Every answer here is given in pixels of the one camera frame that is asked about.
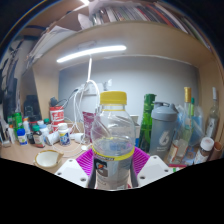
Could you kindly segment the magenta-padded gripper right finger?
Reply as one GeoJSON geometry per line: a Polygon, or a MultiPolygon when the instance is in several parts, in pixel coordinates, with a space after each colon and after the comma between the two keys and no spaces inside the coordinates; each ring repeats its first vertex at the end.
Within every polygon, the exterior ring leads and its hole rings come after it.
{"type": "Polygon", "coordinates": [[[157,155],[149,156],[135,148],[131,167],[131,184],[140,188],[170,174],[169,167],[157,155]]]}

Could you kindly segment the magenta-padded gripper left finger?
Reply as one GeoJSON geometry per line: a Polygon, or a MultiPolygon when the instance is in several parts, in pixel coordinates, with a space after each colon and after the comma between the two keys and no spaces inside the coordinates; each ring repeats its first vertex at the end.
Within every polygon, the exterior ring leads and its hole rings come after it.
{"type": "Polygon", "coordinates": [[[83,188],[93,188],[94,169],[92,151],[86,151],[77,159],[68,159],[55,172],[55,175],[83,188]]]}

